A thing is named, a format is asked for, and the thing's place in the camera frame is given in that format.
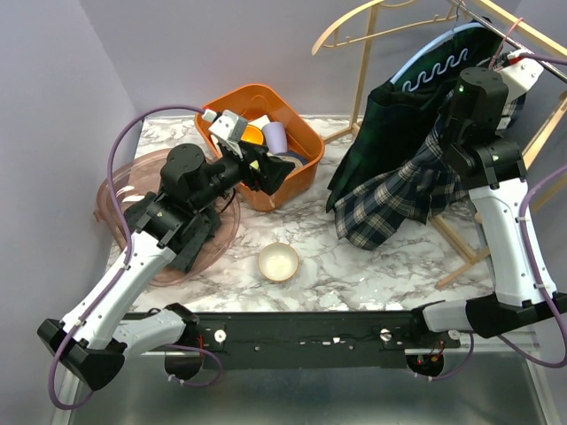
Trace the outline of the grey dotted skirt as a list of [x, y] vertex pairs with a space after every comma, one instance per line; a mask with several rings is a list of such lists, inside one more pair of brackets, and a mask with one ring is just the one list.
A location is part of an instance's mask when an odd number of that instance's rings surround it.
[[194, 215], [155, 198], [154, 193], [148, 192], [125, 210], [128, 228], [138, 233], [145, 231], [158, 240], [159, 247], [172, 250], [176, 256], [168, 267], [187, 274], [203, 245], [214, 238], [221, 226], [219, 213], [208, 206]]

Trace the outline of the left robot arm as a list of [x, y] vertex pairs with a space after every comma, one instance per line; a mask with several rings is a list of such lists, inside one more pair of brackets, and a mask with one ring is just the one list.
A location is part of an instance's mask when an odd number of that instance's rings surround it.
[[264, 146], [240, 143], [240, 153], [224, 151], [209, 163], [195, 144], [167, 154], [159, 191], [149, 192], [126, 214], [128, 243], [96, 287], [61, 320], [47, 319], [37, 335], [62, 364], [90, 390], [110, 383], [125, 360], [173, 345], [190, 348], [197, 317], [179, 304], [138, 321], [122, 319], [147, 284], [164, 267], [189, 271], [216, 229], [212, 206], [239, 183], [268, 195], [282, 186], [294, 165], [268, 154]]

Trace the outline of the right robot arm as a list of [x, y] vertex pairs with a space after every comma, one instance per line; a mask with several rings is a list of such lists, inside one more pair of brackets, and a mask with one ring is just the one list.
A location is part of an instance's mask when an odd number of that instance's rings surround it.
[[430, 345], [448, 330], [490, 338], [566, 311], [566, 296], [547, 271], [523, 202], [528, 185], [521, 151], [497, 130], [508, 92], [495, 71], [469, 67], [460, 72], [441, 114], [443, 160], [457, 172], [481, 216], [493, 293], [421, 308], [422, 317], [407, 327], [417, 346]]

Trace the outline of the dark green plaid skirt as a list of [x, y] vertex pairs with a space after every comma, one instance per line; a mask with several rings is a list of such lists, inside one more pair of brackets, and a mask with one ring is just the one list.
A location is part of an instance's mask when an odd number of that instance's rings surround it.
[[438, 110], [461, 70], [490, 58], [499, 43], [498, 35], [480, 28], [467, 65], [411, 93], [395, 88], [390, 83], [392, 77], [372, 89], [360, 132], [328, 185], [330, 195], [326, 210], [333, 209], [339, 199], [367, 180], [391, 172], [413, 158], [431, 131]]

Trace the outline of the beige empty hanger left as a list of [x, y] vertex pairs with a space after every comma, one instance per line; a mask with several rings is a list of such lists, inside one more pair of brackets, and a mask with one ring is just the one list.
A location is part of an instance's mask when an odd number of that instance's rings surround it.
[[368, 1], [332, 22], [314, 42], [311, 55], [456, 18], [454, 1]]

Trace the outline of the navy plaid skirt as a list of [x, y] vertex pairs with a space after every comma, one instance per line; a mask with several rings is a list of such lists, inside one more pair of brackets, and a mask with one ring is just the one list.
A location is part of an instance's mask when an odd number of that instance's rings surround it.
[[413, 158], [367, 180], [335, 203], [329, 212], [334, 214], [338, 238], [372, 251], [393, 236], [404, 220], [424, 224], [466, 197], [461, 177], [443, 161], [439, 145], [442, 114], [450, 100], [447, 96]]

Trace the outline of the light blue hanger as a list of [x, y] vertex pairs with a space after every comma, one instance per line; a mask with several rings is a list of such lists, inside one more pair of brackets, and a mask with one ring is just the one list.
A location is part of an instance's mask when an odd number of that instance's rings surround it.
[[458, 24], [460, 16], [465, 16], [464, 5], [464, 1], [456, 5], [452, 28], [425, 44], [390, 79], [395, 88], [411, 93], [468, 64], [478, 30], [485, 28], [475, 19]]

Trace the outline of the lavender cup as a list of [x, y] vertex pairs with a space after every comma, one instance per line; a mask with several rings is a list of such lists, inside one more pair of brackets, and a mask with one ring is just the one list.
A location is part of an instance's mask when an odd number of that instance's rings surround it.
[[288, 151], [287, 135], [281, 122], [269, 122], [262, 127], [261, 131], [270, 153], [280, 155]]

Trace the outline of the orange bowl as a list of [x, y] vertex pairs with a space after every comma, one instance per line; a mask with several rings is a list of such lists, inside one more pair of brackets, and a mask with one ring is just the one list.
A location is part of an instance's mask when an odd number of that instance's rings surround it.
[[247, 125], [244, 133], [241, 136], [241, 141], [262, 145], [264, 144], [264, 135], [259, 128], [252, 125]]

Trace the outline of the white paper sheet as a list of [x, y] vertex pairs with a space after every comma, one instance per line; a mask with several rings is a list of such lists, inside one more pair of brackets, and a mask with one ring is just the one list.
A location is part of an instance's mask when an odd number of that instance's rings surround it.
[[257, 119], [254, 120], [250, 120], [248, 122], [249, 125], [254, 126], [258, 129], [263, 129], [266, 125], [268, 125], [271, 122], [270, 118], [268, 117], [268, 115], [264, 114], [262, 116], [260, 116]]

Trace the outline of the orange plastic bin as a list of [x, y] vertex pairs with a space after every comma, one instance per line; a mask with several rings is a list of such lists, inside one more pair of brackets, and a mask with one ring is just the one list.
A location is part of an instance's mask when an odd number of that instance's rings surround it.
[[318, 164], [325, 151], [322, 138], [272, 88], [263, 84], [248, 84], [218, 97], [204, 105], [217, 112], [233, 111], [247, 120], [266, 115], [284, 125], [288, 147], [307, 160], [294, 170], [282, 187], [269, 196], [245, 185], [237, 186], [246, 203], [258, 212], [268, 213], [288, 203], [308, 190], [315, 180]]

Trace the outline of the small white ceramic bowl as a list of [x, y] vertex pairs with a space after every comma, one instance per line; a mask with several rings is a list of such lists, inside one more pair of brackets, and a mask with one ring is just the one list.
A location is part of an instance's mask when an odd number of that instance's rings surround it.
[[258, 269], [271, 282], [286, 282], [299, 269], [298, 253], [286, 243], [271, 243], [258, 255]]

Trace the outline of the wooden clothes rack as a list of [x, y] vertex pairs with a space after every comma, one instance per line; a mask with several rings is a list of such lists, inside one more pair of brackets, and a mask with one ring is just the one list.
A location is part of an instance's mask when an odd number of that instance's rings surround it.
[[[470, 8], [470, 5], [471, 4], [477, 5], [491, 19], [500, 21], [500, 23], [504, 25], [511, 26], [518, 19], [518, 17], [515, 16], [512, 12], [509, 12], [506, 9], [504, 9], [502, 6], [499, 6], [495, 1], [464, 1], [464, 2], [465, 5], [463, 9], [465, 10], [465, 16], [468, 15], [471, 19], [476, 19], [477, 22], [481, 22], [484, 27], [489, 27], [491, 31], [495, 32], [497, 35], [499, 35], [499, 37], [502, 38], [505, 34], [501, 32], [500, 29], [498, 29], [498, 27], [495, 26], [495, 24], [488, 22], [488, 20], [480, 16], [479, 13], [473, 12], [473, 10], [471, 10]], [[516, 30], [518, 31], [519, 34], [521, 33], [532, 43], [541, 47], [546, 53], [550, 55], [554, 55], [555, 56], [554, 59], [557, 58], [566, 59], [565, 47], [563, 47], [558, 42], [552, 40], [548, 36], [542, 34], [539, 30], [535, 29], [530, 24], [526, 22], [519, 23], [519, 25], [516, 27]], [[362, 121], [359, 121], [359, 111], [361, 109], [362, 93], [364, 90], [365, 80], [369, 67], [369, 57], [370, 57], [373, 41], [374, 40], [370, 42], [366, 42], [362, 45], [361, 62], [360, 62], [356, 90], [354, 95], [353, 109], [352, 112], [350, 113], [349, 124], [347, 127], [339, 130], [338, 132], [326, 136], [323, 139], [325, 143], [331, 143], [337, 139], [340, 139], [345, 135], [352, 135], [353, 137], [356, 137], [360, 132]], [[519, 46], [516, 47], [516, 49], [526, 49], [532, 52], [527, 47], [523, 46], [522, 43], [515, 42], [511, 36], [509, 37], [507, 42], [510, 45]], [[469, 271], [477, 263], [487, 259], [489, 255], [489, 249], [488, 247], [485, 247], [478, 252], [473, 251], [473, 249], [464, 241], [464, 239], [461, 238], [461, 236], [456, 232], [456, 230], [451, 228], [449, 223], [445, 221], [443, 217], [440, 215], [436, 217], [432, 217], [431, 224], [433, 225], [433, 227], [435, 227], [435, 229], [438, 230], [438, 232], [454, 248], [454, 250], [460, 255], [460, 257], [464, 261], [464, 264], [459, 269], [447, 275], [444, 279], [440, 280], [435, 285], [436, 289], [441, 290], [447, 285], [454, 282], [461, 275]]]

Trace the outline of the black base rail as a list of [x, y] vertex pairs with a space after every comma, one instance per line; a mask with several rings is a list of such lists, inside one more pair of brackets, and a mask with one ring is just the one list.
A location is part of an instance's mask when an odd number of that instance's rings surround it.
[[227, 370], [341, 367], [404, 368], [411, 350], [456, 349], [447, 332], [431, 333], [409, 311], [193, 313], [181, 344], [201, 342]]

